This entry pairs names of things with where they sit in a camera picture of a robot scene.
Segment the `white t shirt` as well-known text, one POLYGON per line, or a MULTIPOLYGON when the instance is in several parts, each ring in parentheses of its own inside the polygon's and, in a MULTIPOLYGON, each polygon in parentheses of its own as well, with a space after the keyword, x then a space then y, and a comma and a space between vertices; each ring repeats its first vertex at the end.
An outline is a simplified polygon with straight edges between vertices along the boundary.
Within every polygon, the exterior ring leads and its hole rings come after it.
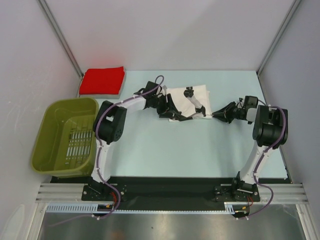
POLYGON ((186 120, 212 118, 210 92, 206 85, 167 88, 164 92, 171 94, 175 106, 186 117, 186 120))

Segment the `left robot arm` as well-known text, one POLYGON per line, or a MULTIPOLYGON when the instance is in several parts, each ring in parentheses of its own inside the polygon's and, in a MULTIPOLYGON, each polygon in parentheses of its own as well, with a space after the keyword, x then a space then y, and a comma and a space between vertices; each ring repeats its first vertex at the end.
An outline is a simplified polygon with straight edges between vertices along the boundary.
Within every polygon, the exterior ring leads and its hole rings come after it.
POLYGON ((108 183, 111 174, 107 165, 112 161, 115 142, 124 133, 127 115, 148 108, 155 109, 159 118, 175 121, 190 119, 178 110, 172 95, 166 93, 166 88, 161 83, 152 81, 148 81, 145 87, 125 100, 118 102, 104 100, 93 123, 97 151, 91 177, 97 182, 93 188, 93 194, 98 199, 107 199, 111 192, 114 192, 117 197, 121 196, 119 190, 108 183))

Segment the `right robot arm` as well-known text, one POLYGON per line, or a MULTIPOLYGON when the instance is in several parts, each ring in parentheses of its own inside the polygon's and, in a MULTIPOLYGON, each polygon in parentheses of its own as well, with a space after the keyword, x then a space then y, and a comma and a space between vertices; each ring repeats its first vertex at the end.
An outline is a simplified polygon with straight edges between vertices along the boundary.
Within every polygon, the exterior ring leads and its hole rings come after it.
POLYGON ((260 172, 270 155, 288 139, 288 110, 267 105, 256 96, 240 98, 212 113, 212 117, 230 124, 233 120, 253 124, 252 151, 230 186, 216 186, 218 202, 245 202, 259 198, 260 172))

